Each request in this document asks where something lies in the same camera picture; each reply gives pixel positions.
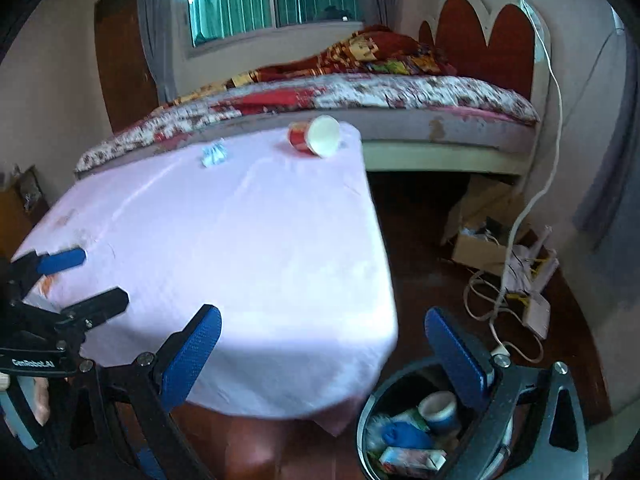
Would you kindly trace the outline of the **left hand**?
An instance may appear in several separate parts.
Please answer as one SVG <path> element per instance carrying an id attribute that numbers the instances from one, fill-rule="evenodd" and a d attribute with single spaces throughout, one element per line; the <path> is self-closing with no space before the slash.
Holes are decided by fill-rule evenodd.
<path id="1" fill-rule="evenodd" d="M 49 382 L 42 377 L 17 377 L 18 385 L 22 388 L 32 414 L 37 422 L 43 426 L 50 417 Z"/>

